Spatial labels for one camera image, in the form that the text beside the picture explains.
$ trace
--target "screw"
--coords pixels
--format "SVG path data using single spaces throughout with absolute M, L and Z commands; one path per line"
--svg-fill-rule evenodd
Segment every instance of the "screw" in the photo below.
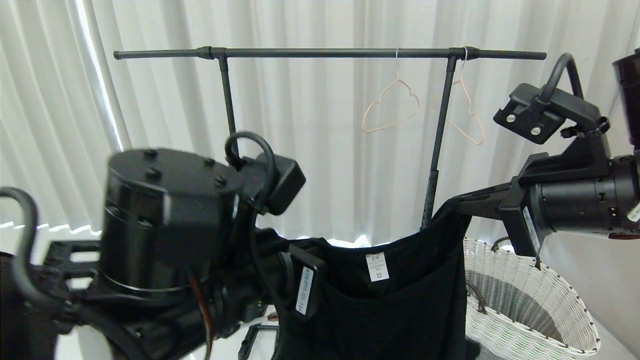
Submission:
M 227 179 L 225 179 L 222 175 L 217 175 L 216 176 L 216 184 L 219 187 L 223 188 L 227 184 Z
M 153 180 L 158 180 L 162 177 L 162 172 L 154 167 L 148 167 L 145 173 L 147 175 L 147 178 Z
M 149 149 L 145 151 L 145 158 L 147 159 L 155 159 L 158 156 L 158 151 L 155 149 Z

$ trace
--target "black metal clothes rack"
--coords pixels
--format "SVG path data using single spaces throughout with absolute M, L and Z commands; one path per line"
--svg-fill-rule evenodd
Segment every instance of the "black metal clothes rack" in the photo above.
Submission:
M 442 136 L 449 108 L 453 75 L 456 71 L 458 60 L 469 61 L 478 58 L 544 60 L 547 54 L 531 51 L 480 50 L 470 46 L 450 47 L 448 49 L 228 49 L 226 47 L 203 46 L 197 49 L 185 50 L 114 51 L 113 56 L 118 60 L 135 58 L 203 58 L 218 60 L 222 75 L 225 106 L 227 108 L 229 133 L 235 133 L 236 131 L 236 119 L 229 82 L 229 58 L 446 58 L 447 73 L 442 92 L 442 102 L 440 103 L 429 182 L 420 225 L 420 229 L 423 229 L 431 221 L 433 214 L 438 184 L 438 160 L 440 159 L 440 148 L 442 147 Z M 233 149 L 237 153 L 236 143 L 234 143 Z

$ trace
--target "black shirt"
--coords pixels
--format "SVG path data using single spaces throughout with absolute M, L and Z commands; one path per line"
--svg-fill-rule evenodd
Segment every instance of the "black shirt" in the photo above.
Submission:
M 326 284 L 307 322 L 287 316 L 285 360 L 464 359 L 463 238 L 470 217 L 447 201 L 428 227 L 371 248 L 324 250 Z M 383 254 L 388 279 L 368 254 Z

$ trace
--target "laundry basket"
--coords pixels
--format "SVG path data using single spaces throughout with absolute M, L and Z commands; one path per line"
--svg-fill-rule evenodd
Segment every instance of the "laundry basket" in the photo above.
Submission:
M 598 352 L 593 319 L 575 290 L 536 260 L 465 238 L 467 327 L 478 359 L 581 359 Z

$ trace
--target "brown wire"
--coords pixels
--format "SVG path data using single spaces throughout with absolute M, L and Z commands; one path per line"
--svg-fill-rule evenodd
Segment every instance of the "brown wire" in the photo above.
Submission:
M 209 358 L 211 357 L 211 350 L 213 349 L 213 326 L 211 325 L 211 316 L 209 314 L 209 309 L 207 308 L 207 303 L 202 296 L 202 292 L 200 292 L 198 282 L 194 277 L 189 277 L 189 285 L 191 286 L 193 293 L 196 295 L 198 308 L 200 309 L 200 314 L 202 315 L 202 321 L 204 323 L 204 329 L 207 336 L 207 350 L 204 355 L 204 360 L 209 360 Z

